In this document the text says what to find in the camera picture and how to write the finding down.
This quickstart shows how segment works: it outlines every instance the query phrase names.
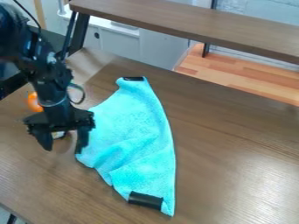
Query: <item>black tag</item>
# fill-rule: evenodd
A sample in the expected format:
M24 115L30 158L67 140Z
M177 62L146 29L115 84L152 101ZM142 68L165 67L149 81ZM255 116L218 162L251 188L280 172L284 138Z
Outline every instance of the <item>black tag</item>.
M131 192L129 195L129 204L134 204L143 207L150 207L161 211L163 198L158 198L148 194L143 194L139 192Z
M143 81L144 78L141 77L123 77L124 80L126 81Z

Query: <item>cloth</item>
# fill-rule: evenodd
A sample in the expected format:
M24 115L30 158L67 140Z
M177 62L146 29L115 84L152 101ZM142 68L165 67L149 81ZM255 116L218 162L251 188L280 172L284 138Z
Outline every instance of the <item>cloth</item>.
M94 112L96 128L76 158L125 199L132 191L163 198L174 215L176 157L170 125L147 79L117 80L119 89Z

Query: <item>orange object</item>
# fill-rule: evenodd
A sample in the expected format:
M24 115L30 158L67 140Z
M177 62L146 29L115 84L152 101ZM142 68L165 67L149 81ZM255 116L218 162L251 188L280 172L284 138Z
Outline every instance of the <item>orange object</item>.
M27 103L30 110L32 110L33 112L44 111L43 107L38 104L38 94L36 92L33 92L28 95Z

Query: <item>wooden table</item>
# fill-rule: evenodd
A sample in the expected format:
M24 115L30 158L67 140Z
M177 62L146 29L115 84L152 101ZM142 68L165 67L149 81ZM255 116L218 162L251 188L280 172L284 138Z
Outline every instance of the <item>wooden table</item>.
M72 0L73 11L299 63L299 27L165 0Z
M298 110L287 104L83 49L69 59L88 108L121 76L145 75L177 153L174 218L131 206L76 162L72 134L45 152L25 131L24 87L0 103L0 203L30 223L299 223Z

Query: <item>robotic arm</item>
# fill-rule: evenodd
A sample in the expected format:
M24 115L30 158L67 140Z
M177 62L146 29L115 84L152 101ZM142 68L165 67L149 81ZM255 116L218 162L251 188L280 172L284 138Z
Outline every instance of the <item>robotic arm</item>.
M71 104L67 88L73 79L72 71L55 56L52 46L39 32L31 31L27 22L13 6L0 3L0 60L17 66L22 81L33 85L44 109L26 117L24 124L47 151L52 150L52 132L78 130L76 153L80 153L88 145L88 132L94 128L93 113ZM16 86L14 82L5 83L0 99L8 95L5 89Z

